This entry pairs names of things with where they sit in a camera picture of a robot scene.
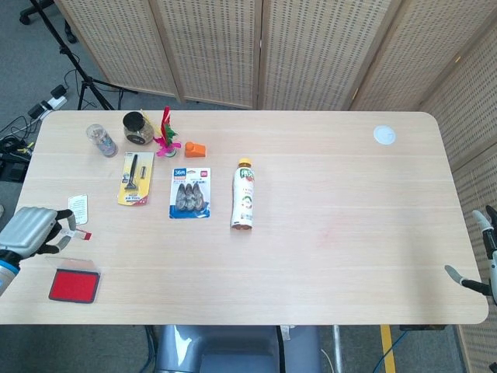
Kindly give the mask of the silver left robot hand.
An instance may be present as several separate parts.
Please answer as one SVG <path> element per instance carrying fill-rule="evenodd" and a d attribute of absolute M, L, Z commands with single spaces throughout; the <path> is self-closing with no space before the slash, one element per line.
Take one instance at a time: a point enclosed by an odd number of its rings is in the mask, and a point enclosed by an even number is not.
<path fill-rule="evenodd" d="M 59 253 L 71 241 L 64 235 L 55 244 L 54 239 L 62 230 L 60 220 L 66 219 L 73 232 L 76 220 L 72 210 L 55 211 L 45 207 L 22 207 L 1 231 L 1 260 L 18 266 L 21 260 L 36 254 Z"/>

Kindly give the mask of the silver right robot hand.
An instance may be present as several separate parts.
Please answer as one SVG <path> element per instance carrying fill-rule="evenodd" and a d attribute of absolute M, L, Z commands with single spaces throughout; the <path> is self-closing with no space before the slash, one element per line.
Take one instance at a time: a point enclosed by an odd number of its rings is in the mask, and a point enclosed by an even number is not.
<path fill-rule="evenodd" d="M 471 289 L 485 297 L 490 297 L 496 304 L 496 209 L 490 205 L 485 206 L 490 219 L 478 210 L 473 210 L 472 216 L 478 223 L 488 260 L 488 283 L 474 281 L 461 276 L 455 268 L 445 265 L 444 269 L 450 278 L 464 288 Z"/>

